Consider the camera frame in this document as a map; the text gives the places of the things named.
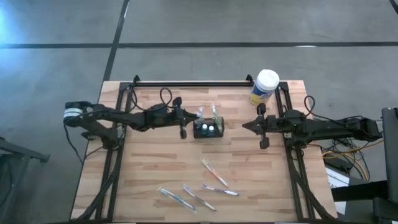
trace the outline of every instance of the concrete floor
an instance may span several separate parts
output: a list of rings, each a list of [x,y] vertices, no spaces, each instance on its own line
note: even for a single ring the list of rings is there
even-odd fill
[[[123,0],[0,0],[0,44],[112,43]],[[398,41],[388,0],[131,0],[121,43]],[[81,165],[66,101],[96,102],[110,49],[0,49],[0,136],[51,154],[31,162],[11,223],[68,220]],[[397,106],[398,47],[119,49],[111,80],[242,80],[263,68],[305,80],[315,112],[379,119]],[[70,129],[80,154],[86,141]],[[364,151],[372,180],[384,151]]]

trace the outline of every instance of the metal stand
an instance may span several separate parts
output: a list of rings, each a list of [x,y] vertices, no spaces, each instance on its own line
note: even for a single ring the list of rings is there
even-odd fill
[[[282,98],[280,97],[281,90],[284,92],[284,95],[285,95],[287,110],[293,109],[292,102],[290,100],[290,95],[289,95],[289,87],[286,82],[280,82],[279,87],[275,90],[275,97],[276,97],[276,102],[277,102],[280,118],[283,117],[283,115],[284,115]],[[285,136],[283,138],[284,138],[284,144],[285,144],[287,166],[289,168],[290,183],[292,184],[292,193],[293,193],[294,205],[295,205],[295,209],[296,209],[296,216],[297,216],[297,219],[300,220],[303,218],[303,210],[301,207],[299,190],[297,188],[297,183],[294,180],[294,173],[292,170],[292,169],[295,169],[293,157],[292,157],[292,148],[287,144],[287,138]],[[307,173],[306,173],[305,167],[304,167],[304,160],[299,151],[297,151],[297,160],[298,160],[298,164],[299,164],[300,173],[302,176],[305,176],[305,184],[308,186]],[[308,201],[308,198],[305,198],[305,199],[306,199],[306,203],[307,203],[308,215],[310,216],[310,218],[314,218],[315,216],[313,214],[313,208],[312,208],[310,202]]]
[[[47,162],[50,155],[41,154],[33,150],[17,146],[0,138],[0,150],[9,152],[9,154],[0,154],[0,164],[7,167],[7,172],[3,172],[7,177],[0,179],[0,223],[5,223],[9,209],[12,207],[15,199],[15,192],[21,180],[30,159],[38,159],[40,162]]]
[[[382,110],[387,180],[331,190],[336,202],[373,199],[375,221],[398,220],[398,109]]]
[[[128,86],[124,85],[123,83],[120,84],[119,86],[119,94],[118,94],[118,99],[116,102],[116,108],[117,110],[121,109],[121,104],[123,100],[123,96],[126,92],[131,91],[131,88]],[[125,106],[125,111],[129,111],[131,106],[131,94],[127,94],[127,102]],[[118,124],[113,123],[112,128],[117,129]],[[118,182],[119,182],[119,175],[120,175],[120,170],[121,170],[121,161],[122,161],[122,156],[123,156],[123,150],[124,150],[124,140],[125,140],[125,135],[126,135],[126,128],[127,125],[122,125],[122,130],[123,130],[123,136],[120,138],[120,141],[118,142],[118,148],[115,150],[108,149],[106,153],[106,159],[105,159],[105,165],[104,165],[104,171],[103,171],[103,176],[102,176],[102,181],[101,181],[101,188],[90,204],[90,206],[81,214],[76,220],[72,220],[71,223],[87,223],[89,222],[91,216],[95,212],[95,219],[94,221],[90,222],[95,222],[95,223],[104,223],[104,222],[112,222],[113,219],[113,210],[114,210],[114,205],[116,203],[116,192],[118,190]],[[112,172],[110,172],[111,169],[111,161],[112,161],[112,156],[113,152],[116,151],[116,162],[113,167]],[[103,205],[104,205],[104,197],[111,187],[111,196],[110,196],[110,201],[109,201],[109,207],[108,207],[108,212],[106,214],[106,217],[103,218]]]

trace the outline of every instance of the wooden table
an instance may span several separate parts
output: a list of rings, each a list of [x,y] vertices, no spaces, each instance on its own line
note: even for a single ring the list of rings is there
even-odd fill
[[[306,96],[301,80],[288,81],[290,97],[296,110],[306,111]],[[115,107],[119,82],[104,82],[99,103]],[[134,88],[138,104],[144,108],[160,102],[160,88]],[[270,147],[260,150],[260,136],[241,127],[253,120],[255,106],[249,102],[248,87],[183,87],[170,88],[173,96],[182,96],[182,106],[196,113],[204,106],[205,117],[211,117],[214,103],[225,118],[223,138],[194,139],[192,123],[188,138],[182,140],[179,127],[150,129],[140,133],[127,130],[121,176],[119,180],[115,222],[291,222],[296,220],[292,188],[281,134],[268,134]],[[267,113],[277,114],[275,96],[267,102]],[[87,153],[98,148],[100,141],[89,143]],[[72,217],[79,216],[97,194],[106,151],[100,150],[84,163]],[[229,184],[239,192],[234,197],[201,189],[201,184],[223,188],[201,164],[206,159]],[[326,176],[321,152],[308,147],[304,155],[312,192],[328,212],[336,216],[335,204]],[[185,193],[187,184],[217,212],[204,207]],[[197,207],[197,214],[161,195],[159,186],[177,194]],[[301,194],[302,207],[305,202]],[[108,209],[105,200],[104,209]]]

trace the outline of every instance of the black cable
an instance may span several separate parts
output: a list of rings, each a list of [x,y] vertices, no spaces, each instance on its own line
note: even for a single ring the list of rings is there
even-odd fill
[[[308,98],[311,98],[311,100],[312,100],[312,102],[313,102],[311,108],[308,108],[308,105],[307,105],[307,99],[308,99]],[[314,107],[315,107],[315,103],[316,103],[316,101],[315,101],[314,97],[311,96],[311,95],[308,95],[308,96],[306,96],[306,97],[304,98],[304,106],[305,106],[305,109],[307,109],[307,111],[308,111],[308,113],[305,115],[306,117],[309,116],[310,114],[312,114],[312,116],[316,116],[316,117],[318,117],[318,118],[327,119],[327,120],[332,121],[332,122],[334,122],[334,123],[336,123],[336,124],[340,124],[340,125],[344,125],[344,126],[347,125],[347,124],[349,124],[349,123],[341,123],[341,122],[338,122],[338,121],[336,121],[336,120],[334,120],[334,119],[327,118],[327,117],[325,117],[325,116],[320,116],[320,115],[315,114],[314,112],[312,112],[313,109],[314,109]],[[360,116],[360,115],[357,115],[357,116],[350,116],[350,117],[347,117],[347,118],[344,118],[344,119],[351,119],[351,118],[361,118],[361,119],[362,119],[363,116]]]
[[[325,151],[325,152],[333,151],[333,150],[337,149],[336,148],[337,145],[341,144],[341,143],[335,143],[334,140],[332,140],[331,143],[332,143],[332,145],[330,147],[328,147],[328,148],[322,147],[321,150]]]
[[[68,142],[69,142],[69,145],[70,145],[70,146],[72,147],[72,149],[75,151],[77,157],[79,158],[80,163],[83,165],[83,160],[81,159],[79,153],[77,152],[76,147],[75,147],[75,146],[72,144],[72,142],[70,141],[69,133],[68,133],[68,129],[67,129],[67,125],[64,124],[64,125],[63,125],[63,128],[64,128],[64,130],[65,130],[65,134],[67,135],[67,140],[68,140]]]
[[[355,145],[355,143],[353,142],[353,139],[349,139],[349,142],[350,142],[350,147],[351,147],[351,149],[356,149],[356,148],[358,148],[358,146],[356,146]]]
[[[163,93],[164,90],[167,90],[168,93],[170,94],[170,99],[168,100],[167,103],[165,103],[165,101],[164,101],[164,99],[163,99],[163,96],[162,96],[162,93]],[[136,92],[135,92],[133,89],[131,89],[130,94],[131,94],[132,108],[130,109],[129,112],[131,112],[134,108],[138,108],[138,109],[140,109],[140,110],[142,110],[142,111],[157,111],[157,110],[160,110],[160,109],[163,109],[163,108],[173,108],[173,107],[169,106],[169,104],[170,104],[170,103],[172,102],[172,100],[173,100],[173,94],[172,94],[171,90],[169,90],[169,89],[166,88],[166,87],[163,87],[163,88],[160,90],[160,92],[159,92],[160,100],[162,100],[163,106],[160,107],[160,108],[156,108],[156,109],[144,109],[144,108],[141,108],[140,106],[138,106],[138,99],[137,99]]]
[[[360,149],[355,150],[354,152],[360,152],[362,149],[364,149],[370,142],[367,142],[364,146],[362,146]]]
[[[123,129],[123,132],[122,132],[122,134],[120,135],[119,139],[121,139],[122,137],[124,137],[125,133],[126,133],[126,129]],[[91,155],[92,153],[94,153],[94,152],[96,152],[96,151],[102,149],[103,147],[104,147],[104,146],[101,146],[101,147],[95,149],[94,151],[90,152],[89,154],[87,154],[87,155],[85,156],[85,159],[87,159],[87,157],[88,157],[89,155]]]
[[[85,159],[87,159],[87,157],[88,157],[89,155],[91,155],[92,153],[94,153],[94,152],[96,152],[96,151],[102,149],[103,147],[104,147],[104,146],[101,146],[101,147],[95,149],[94,151],[90,152],[89,154],[87,154],[87,155],[85,156]]]
[[[352,139],[350,139],[350,140],[351,140],[351,145],[350,145],[350,147],[351,147],[351,148],[358,148],[358,147],[352,142]],[[368,144],[369,144],[369,142],[367,142],[361,149],[358,149],[358,150],[359,150],[359,153],[361,153],[361,159],[364,159],[364,155],[363,155],[363,152],[361,152],[360,150],[362,150],[362,149],[363,149],[364,147],[366,147]],[[354,164],[351,163],[350,160],[344,155],[344,153],[346,153],[346,152],[342,152],[342,151],[338,150],[337,148],[334,149],[333,152],[338,153],[338,154],[341,154],[347,161],[349,161],[349,163],[351,164],[351,168],[354,167],[354,168],[358,171],[358,173],[359,173],[359,175],[361,176],[361,178],[364,179],[364,177],[363,177],[363,175],[362,175],[362,172],[359,171],[359,169],[355,166],[355,162],[354,162]],[[352,154],[354,160],[356,160],[356,158],[355,158],[355,152],[352,152],[351,154]],[[370,175],[369,167],[368,167],[368,165],[366,164],[366,161],[365,161],[365,160],[364,160],[364,165],[366,166],[366,170],[367,170],[367,171],[364,170],[364,172],[367,172],[367,173]]]
[[[8,188],[7,194],[5,196],[5,198],[1,201],[0,203],[0,208],[4,205],[4,203],[6,202],[9,194],[11,193],[11,189],[12,189],[12,185],[13,185],[13,181],[12,181],[12,172],[11,172],[11,166],[10,163],[7,161],[7,166],[8,166],[8,176],[9,176],[9,180],[10,180],[10,187]]]
[[[368,167],[368,164],[366,163],[366,160],[365,160],[365,157],[364,157],[364,154],[363,154],[363,152],[360,152],[361,153],[361,155],[362,155],[362,160],[363,160],[363,163],[365,164],[365,167],[366,167],[366,171],[368,172],[368,180],[370,180],[371,179],[371,171],[369,170],[369,167]]]
[[[303,158],[304,157],[304,150],[303,149],[299,149],[299,150],[300,150],[300,157]]]
[[[350,159],[346,155],[343,155],[343,157],[347,160],[347,162],[349,162],[351,164],[350,169],[352,169],[354,167],[356,169],[356,171],[358,171],[359,175],[361,176],[361,179],[363,179],[363,175],[362,175],[361,171],[359,171],[359,169],[355,166],[355,162],[351,162]]]

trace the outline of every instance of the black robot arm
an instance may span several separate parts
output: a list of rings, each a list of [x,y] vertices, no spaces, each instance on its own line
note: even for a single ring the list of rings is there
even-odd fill
[[[87,101],[68,102],[65,104],[63,123],[69,127],[82,127],[87,132],[81,135],[87,139],[92,136],[101,138],[105,149],[118,147],[118,130],[106,128],[98,120],[126,124],[136,131],[147,131],[150,128],[180,126],[180,137],[185,139],[186,125],[197,119],[197,115],[181,109],[182,99],[173,100],[171,112],[165,104],[158,104],[139,113],[126,113],[108,108],[102,104],[91,104]]]
[[[269,146],[266,133],[285,133],[290,146],[303,149],[313,140],[355,138],[362,141],[375,141],[382,138],[374,120],[350,117],[340,120],[319,121],[307,119],[307,115],[297,110],[288,110],[282,118],[268,115],[264,118],[266,106],[257,107],[258,117],[242,126],[261,135],[260,148]]]

